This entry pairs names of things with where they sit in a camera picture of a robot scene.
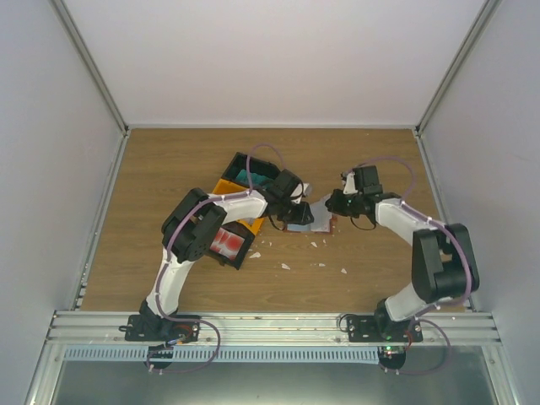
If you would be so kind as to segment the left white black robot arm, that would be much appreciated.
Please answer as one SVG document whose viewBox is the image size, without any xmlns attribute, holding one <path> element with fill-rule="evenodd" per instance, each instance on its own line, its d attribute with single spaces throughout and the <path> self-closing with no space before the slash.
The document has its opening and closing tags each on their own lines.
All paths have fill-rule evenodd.
<svg viewBox="0 0 540 405">
<path fill-rule="evenodd" d="M 162 262 L 137 319 L 130 322 L 135 336 L 163 341 L 173 333 L 175 322 L 190 322 L 177 315 L 180 293 L 192 266 L 208 252 L 222 225 L 271 216 L 287 224 L 314 222 L 302 192 L 276 195 L 247 189 L 219 195 L 190 190 L 162 225 Z"/>
</svg>

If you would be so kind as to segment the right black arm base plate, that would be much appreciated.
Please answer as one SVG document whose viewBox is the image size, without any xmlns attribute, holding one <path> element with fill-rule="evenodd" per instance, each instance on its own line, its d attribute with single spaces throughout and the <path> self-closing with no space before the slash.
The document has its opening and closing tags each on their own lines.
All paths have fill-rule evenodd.
<svg viewBox="0 0 540 405">
<path fill-rule="evenodd" d="M 351 343 L 421 343 L 423 333 L 418 323 L 391 322 L 379 328 L 375 316 L 346 313 L 337 319 L 337 328 L 347 334 Z"/>
</svg>

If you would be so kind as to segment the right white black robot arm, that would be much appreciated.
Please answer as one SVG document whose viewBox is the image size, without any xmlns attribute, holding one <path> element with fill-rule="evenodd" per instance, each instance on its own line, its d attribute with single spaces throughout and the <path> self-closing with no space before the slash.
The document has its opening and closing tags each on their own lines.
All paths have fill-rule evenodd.
<svg viewBox="0 0 540 405">
<path fill-rule="evenodd" d="M 336 189 L 326 207 L 351 219 L 364 215 L 412 247 L 411 282 L 375 309 L 373 328 L 380 340 L 395 340 L 405 322 L 441 305 L 461 305 L 478 290 L 478 266 L 465 225 L 441 223 L 390 192 L 346 194 Z"/>
</svg>

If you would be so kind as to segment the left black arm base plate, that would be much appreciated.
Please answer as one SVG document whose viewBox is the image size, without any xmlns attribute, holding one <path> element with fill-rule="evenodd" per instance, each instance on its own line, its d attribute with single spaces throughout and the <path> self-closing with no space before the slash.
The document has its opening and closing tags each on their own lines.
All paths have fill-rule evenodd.
<svg viewBox="0 0 540 405">
<path fill-rule="evenodd" d="M 181 321 L 170 321 L 159 316 L 140 314 L 128 317 L 127 324 L 119 326 L 129 342 L 190 343 L 198 340 L 200 316 L 181 316 Z"/>
</svg>

